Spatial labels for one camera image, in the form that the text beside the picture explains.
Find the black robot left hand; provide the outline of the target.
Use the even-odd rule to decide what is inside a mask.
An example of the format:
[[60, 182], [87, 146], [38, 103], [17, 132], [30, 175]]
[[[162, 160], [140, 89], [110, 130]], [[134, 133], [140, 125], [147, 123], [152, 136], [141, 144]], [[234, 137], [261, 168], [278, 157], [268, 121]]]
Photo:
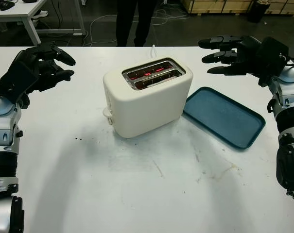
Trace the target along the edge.
[[0, 94], [22, 109], [30, 105], [28, 95], [33, 91], [54, 88], [61, 81], [70, 81], [73, 70], [56, 64], [74, 66], [75, 60], [55, 42], [45, 42], [20, 51], [0, 79]]

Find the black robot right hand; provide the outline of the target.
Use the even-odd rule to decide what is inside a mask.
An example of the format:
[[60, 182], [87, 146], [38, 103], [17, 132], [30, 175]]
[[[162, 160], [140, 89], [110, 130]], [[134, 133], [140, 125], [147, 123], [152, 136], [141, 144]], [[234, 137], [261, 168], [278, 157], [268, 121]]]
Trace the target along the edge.
[[202, 58], [205, 64], [221, 63], [222, 66], [208, 70], [210, 74], [238, 76], [251, 74], [259, 78], [258, 84], [266, 87], [272, 75], [266, 69], [266, 64], [257, 56], [261, 42], [252, 36], [219, 35], [198, 41], [203, 49], [218, 50]]

